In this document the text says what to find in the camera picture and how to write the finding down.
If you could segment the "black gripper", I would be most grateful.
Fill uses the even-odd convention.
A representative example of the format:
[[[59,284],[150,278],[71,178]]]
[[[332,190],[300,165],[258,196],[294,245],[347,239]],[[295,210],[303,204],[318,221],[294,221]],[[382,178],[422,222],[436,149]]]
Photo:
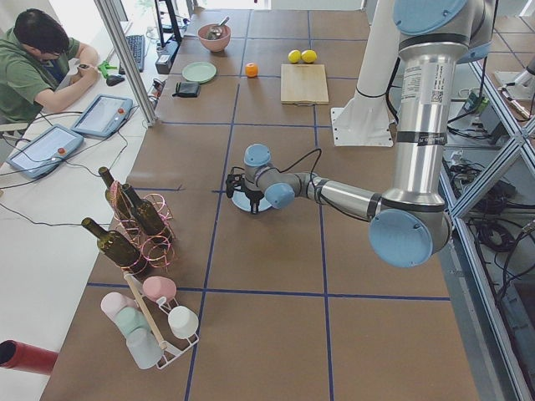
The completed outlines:
[[[244,192],[246,197],[250,200],[250,212],[252,214],[258,213],[258,206],[260,200],[263,198],[263,193],[259,190],[252,190],[246,185],[245,174],[236,173],[236,166],[231,168],[230,173],[227,175],[225,185],[226,194],[229,199],[232,199],[235,191]]]

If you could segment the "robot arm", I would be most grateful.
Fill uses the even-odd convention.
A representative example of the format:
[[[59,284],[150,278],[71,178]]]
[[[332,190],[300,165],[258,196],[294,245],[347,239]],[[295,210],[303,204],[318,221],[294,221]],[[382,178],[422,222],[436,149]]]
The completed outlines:
[[[405,65],[392,186],[374,193],[313,172],[284,173],[266,145],[247,147],[242,173],[226,180],[227,196],[251,213],[262,201],[281,209],[304,197],[369,223],[374,252],[390,265],[418,266],[451,237],[438,192],[455,67],[487,55],[493,1],[397,1],[392,21]]]

